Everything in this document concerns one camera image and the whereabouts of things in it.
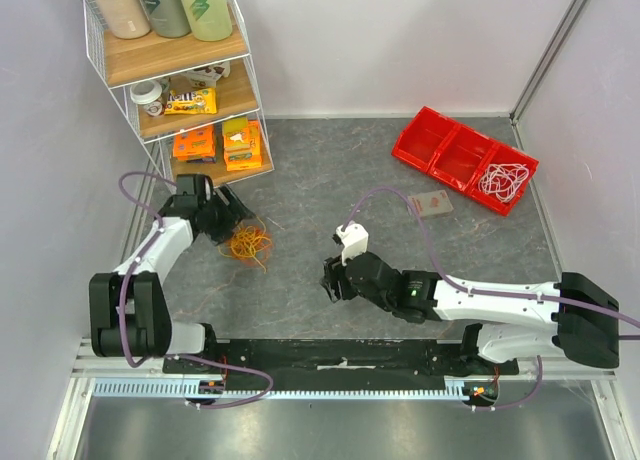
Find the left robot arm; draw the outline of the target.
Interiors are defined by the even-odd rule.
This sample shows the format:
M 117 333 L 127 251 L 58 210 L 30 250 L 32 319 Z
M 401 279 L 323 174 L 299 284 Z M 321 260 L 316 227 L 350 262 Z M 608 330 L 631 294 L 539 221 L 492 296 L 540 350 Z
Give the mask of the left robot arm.
M 172 319 L 163 284 L 179 257 L 201 234 L 212 244 L 232 239 L 240 223 L 255 214 L 227 185 L 216 186 L 205 174 L 180 174 L 142 243 L 109 273 L 89 282 L 90 338 L 98 357 L 119 357 L 136 368 L 148 358 L 184 355 L 198 373 L 219 362 L 219 349 L 208 324 Z

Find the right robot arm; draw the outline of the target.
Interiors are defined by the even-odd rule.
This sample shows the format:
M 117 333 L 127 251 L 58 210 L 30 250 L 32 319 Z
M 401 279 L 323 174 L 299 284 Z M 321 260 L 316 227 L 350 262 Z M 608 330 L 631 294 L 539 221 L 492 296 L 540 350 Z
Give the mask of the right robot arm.
M 540 284 L 471 284 L 399 271 L 365 252 L 326 259 L 320 283 L 332 302 L 361 297 L 409 323 L 468 321 L 457 357 L 469 373 L 519 357 L 563 357 L 599 369 L 620 363 L 619 304 L 579 273 Z

